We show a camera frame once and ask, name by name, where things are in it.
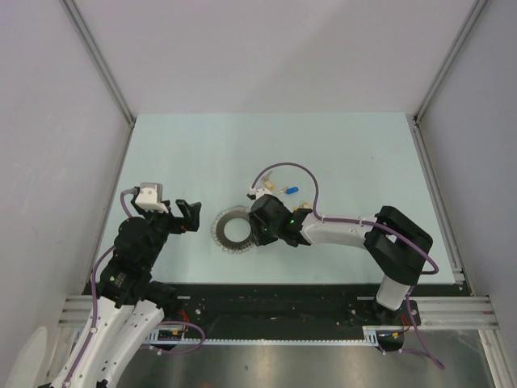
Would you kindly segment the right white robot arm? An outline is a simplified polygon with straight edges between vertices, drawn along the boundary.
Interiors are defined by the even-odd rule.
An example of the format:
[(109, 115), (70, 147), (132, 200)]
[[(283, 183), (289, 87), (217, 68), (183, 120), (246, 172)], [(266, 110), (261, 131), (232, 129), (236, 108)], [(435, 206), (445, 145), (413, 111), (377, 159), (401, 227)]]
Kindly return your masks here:
[(283, 241), (290, 247), (334, 244), (367, 251), (383, 272), (372, 302), (382, 324), (401, 316), (402, 304), (429, 262), (433, 238), (404, 213), (383, 206), (372, 217), (324, 217), (314, 209), (288, 210), (272, 194), (251, 194), (249, 223), (254, 244)]

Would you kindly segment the metal ring key organizer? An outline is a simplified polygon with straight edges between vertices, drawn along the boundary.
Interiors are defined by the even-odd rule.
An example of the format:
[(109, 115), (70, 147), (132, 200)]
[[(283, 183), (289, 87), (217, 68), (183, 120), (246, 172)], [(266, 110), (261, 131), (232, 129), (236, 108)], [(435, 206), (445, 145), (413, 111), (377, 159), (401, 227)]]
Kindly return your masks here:
[(242, 205), (220, 211), (211, 226), (214, 243), (222, 251), (241, 254), (254, 246), (249, 222), (249, 208)]

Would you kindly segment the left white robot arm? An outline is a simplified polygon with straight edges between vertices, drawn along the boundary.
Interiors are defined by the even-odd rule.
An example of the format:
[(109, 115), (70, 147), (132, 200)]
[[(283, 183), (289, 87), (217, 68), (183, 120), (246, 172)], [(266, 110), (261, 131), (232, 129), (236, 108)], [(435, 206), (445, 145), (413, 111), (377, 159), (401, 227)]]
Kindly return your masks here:
[(135, 217), (122, 221), (112, 247), (92, 269), (92, 308), (78, 342), (50, 387), (115, 387), (145, 338), (177, 317), (175, 289), (152, 279), (152, 269), (172, 234), (196, 232), (199, 202), (132, 200)]

